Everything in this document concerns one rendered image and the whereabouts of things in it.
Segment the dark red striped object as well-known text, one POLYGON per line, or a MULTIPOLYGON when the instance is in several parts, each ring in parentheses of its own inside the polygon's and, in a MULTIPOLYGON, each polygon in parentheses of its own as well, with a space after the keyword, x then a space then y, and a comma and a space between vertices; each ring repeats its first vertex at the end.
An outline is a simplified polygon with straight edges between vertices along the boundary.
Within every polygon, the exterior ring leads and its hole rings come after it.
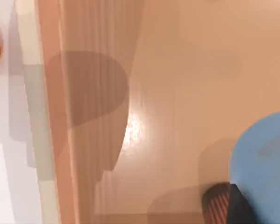
POLYGON ((212 185, 201 199, 205 224, 226 224, 230 184, 221 182, 212 185))

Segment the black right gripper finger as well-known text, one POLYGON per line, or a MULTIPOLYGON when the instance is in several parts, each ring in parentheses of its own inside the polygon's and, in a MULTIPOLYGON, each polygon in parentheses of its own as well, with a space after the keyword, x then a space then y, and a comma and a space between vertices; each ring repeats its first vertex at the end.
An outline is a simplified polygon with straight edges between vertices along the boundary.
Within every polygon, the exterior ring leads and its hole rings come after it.
POLYGON ((230 185, 226 224, 257 224, 252 207, 236 184, 230 185))

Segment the shallow salmon-coloured box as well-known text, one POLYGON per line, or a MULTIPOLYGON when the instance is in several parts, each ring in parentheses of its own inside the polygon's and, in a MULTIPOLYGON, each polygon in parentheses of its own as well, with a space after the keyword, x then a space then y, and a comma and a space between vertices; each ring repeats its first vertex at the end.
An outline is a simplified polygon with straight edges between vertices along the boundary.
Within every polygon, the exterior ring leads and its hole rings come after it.
POLYGON ((58 224, 205 224, 280 112, 280 0, 35 0, 58 224))

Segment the light blue round object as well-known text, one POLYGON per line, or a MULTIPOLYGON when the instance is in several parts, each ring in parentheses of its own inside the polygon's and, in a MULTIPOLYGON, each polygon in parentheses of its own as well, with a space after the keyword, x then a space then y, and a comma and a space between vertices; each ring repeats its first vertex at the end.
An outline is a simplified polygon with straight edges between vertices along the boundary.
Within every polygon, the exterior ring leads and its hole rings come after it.
POLYGON ((244 131, 229 160, 229 181, 247 199, 260 224, 280 224, 280 112, 244 131))

